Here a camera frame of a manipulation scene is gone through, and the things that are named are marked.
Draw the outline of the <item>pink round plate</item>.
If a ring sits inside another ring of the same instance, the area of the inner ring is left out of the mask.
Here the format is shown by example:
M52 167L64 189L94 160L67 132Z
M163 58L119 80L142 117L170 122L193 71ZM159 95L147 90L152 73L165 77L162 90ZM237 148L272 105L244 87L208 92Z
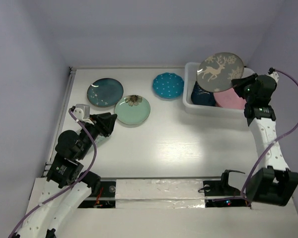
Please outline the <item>pink round plate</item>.
M246 101L239 97L233 88L214 93L216 105L225 109L243 110Z

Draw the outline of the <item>mint rectangular divided plate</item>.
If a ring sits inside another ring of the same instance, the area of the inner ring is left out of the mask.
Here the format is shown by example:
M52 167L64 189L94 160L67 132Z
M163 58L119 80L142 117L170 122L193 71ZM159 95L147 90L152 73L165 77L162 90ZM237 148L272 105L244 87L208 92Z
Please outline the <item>mint rectangular divided plate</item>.
M98 147L104 144L107 141L107 138L104 136L98 136L94 142L91 144L91 149L94 149L94 145L96 146L96 149L98 150Z

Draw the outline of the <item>mint green flower plate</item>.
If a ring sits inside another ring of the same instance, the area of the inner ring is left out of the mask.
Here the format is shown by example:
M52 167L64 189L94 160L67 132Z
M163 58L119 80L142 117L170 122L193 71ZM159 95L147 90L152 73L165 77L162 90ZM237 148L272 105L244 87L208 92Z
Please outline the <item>mint green flower plate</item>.
M127 125L143 123L150 115L151 107L148 100L140 95L128 95L115 106L117 119Z

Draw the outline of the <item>dark teal round plate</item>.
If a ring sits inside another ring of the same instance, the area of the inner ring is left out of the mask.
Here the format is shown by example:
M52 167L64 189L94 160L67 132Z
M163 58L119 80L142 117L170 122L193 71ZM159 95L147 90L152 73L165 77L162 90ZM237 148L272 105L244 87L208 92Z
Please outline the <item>dark teal round plate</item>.
M114 78L101 78L93 82L86 93L88 101L97 107L117 104L124 94L122 84Z

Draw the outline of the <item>grey deer plate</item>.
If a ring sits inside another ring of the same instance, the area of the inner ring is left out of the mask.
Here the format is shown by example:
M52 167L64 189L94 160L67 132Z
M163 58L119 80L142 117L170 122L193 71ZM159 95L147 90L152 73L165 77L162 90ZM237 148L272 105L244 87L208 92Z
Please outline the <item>grey deer plate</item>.
M198 85L208 92L223 92L232 88L232 80L244 72L243 60L234 53L221 52L203 60L196 73Z

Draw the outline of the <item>navy shell shaped plate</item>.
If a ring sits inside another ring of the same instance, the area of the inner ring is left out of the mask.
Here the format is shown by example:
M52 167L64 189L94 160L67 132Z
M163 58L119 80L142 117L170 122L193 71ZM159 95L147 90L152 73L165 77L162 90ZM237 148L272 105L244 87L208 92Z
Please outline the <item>navy shell shaped plate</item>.
M202 89L196 81L191 93L191 101L194 105L211 106L216 105L214 94Z

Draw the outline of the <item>blue polka dot plate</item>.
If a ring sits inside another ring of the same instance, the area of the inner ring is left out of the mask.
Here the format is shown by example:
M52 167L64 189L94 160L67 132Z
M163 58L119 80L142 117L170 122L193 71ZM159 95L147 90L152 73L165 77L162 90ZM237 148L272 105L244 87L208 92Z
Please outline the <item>blue polka dot plate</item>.
M176 73L166 72L153 79L152 88L154 93L161 98L175 99L183 94L184 80Z

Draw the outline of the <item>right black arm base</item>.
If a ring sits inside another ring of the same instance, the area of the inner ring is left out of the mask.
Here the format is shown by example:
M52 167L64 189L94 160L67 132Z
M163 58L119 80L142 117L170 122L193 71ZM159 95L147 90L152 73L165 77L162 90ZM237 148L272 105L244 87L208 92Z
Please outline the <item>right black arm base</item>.
M205 180L203 187L198 190L205 196L205 206L207 208L224 207L250 207L250 202L240 196L240 190L229 185L229 174L239 173L236 170L225 170L218 180Z

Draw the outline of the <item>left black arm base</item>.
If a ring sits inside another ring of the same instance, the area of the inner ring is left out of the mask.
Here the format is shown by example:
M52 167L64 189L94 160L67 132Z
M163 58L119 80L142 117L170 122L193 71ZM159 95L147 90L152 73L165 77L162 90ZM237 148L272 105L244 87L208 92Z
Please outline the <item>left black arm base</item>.
M115 208L116 181L105 180L101 182L101 188L97 195L90 195L78 208Z

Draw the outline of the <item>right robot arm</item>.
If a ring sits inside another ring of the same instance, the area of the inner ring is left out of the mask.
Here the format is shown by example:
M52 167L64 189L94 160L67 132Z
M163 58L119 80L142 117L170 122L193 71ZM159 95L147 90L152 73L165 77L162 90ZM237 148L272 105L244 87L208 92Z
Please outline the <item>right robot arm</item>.
M235 93L246 101L244 116L258 155L240 192L249 204L286 206L298 185L298 173L290 170L279 145L294 130L277 136L276 115L270 106L278 81L276 71L231 81Z

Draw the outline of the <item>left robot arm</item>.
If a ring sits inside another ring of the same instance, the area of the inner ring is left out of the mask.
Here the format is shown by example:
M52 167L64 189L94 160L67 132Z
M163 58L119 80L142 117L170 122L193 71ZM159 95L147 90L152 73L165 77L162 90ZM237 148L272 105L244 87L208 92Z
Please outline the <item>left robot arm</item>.
M92 115L89 106L81 104L71 107L69 114L81 130L59 135L38 203L19 221L11 238L56 238L86 198L101 194L101 177L91 171L96 141L112 134L117 115Z

